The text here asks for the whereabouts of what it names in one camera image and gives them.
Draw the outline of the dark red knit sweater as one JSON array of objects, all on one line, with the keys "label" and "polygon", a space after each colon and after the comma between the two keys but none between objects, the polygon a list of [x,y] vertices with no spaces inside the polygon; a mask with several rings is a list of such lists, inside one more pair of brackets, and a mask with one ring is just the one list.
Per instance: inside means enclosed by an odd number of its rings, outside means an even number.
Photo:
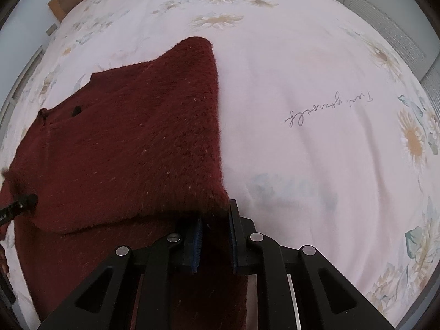
[{"label": "dark red knit sweater", "polygon": [[199,212],[224,213],[213,47],[188,37],[158,58],[91,75],[41,109],[3,170],[24,280],[47,320],[108,255],[141,249]]}]

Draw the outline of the white radiator cover panel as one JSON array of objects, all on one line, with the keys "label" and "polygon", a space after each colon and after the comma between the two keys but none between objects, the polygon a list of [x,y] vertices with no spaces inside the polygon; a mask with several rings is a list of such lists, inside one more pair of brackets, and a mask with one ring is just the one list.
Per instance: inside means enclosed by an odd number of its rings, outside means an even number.
[{"label": "white radiator cover panel", "polygon": [[6,136],[8,125],[12,118],[13,111],[18,103],[18,100],[20,99],[21,94],[24,91],[24,87],[29,81],[32,74],[39,66],[39,64],[41,63],[41,60],[43,59],[43,55],[44,55],[43,46],[40,45],[38,50],[35,51],[35,53],[32,55],[30,60],[27,62],[25,67],[20,72],[19,76],[14,82],[14,85],[12,86],[10,92],[8,93],[5,101],[1,105],[1,129],[0,129],[1,142],[3,142]]}]

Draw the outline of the white wardrobe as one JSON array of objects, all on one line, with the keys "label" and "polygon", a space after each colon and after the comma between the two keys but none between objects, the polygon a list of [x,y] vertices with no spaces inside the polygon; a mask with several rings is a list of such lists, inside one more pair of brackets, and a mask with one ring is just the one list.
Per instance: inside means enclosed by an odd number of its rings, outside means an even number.
[{"label": "white wardrobe", "polygon": [[416,0],[336,0],[375,28],[403,58],[439,111],[439,37]]}]

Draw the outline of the left wall switch plate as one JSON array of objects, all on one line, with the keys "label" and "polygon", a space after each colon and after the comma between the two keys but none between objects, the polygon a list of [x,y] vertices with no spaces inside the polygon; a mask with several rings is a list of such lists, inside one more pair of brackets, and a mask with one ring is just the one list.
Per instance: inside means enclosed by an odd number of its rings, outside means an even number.
[{"label": "left wall switch plate", "polygon": [[51,25],[47,30],[46,30],[46,34],[48,36],[52,35],[55,31],[57,30],[57,25],[53,24]]}]

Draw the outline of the floral white bed duvet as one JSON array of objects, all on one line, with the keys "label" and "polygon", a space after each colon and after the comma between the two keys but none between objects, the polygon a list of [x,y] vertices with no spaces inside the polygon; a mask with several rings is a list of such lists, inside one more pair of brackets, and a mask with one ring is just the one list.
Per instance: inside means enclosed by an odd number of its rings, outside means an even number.
[{"label": "floral white bed duvet", "polygon": [[[216,58],[228,202],[278,244],[314,246],[399,326],[439,263],[439,119],[401,56],[336,0],[83,0],[13,111],[1,186],[41,109],[188,37]],[[14,221],[1,240],[35,329]]]}]

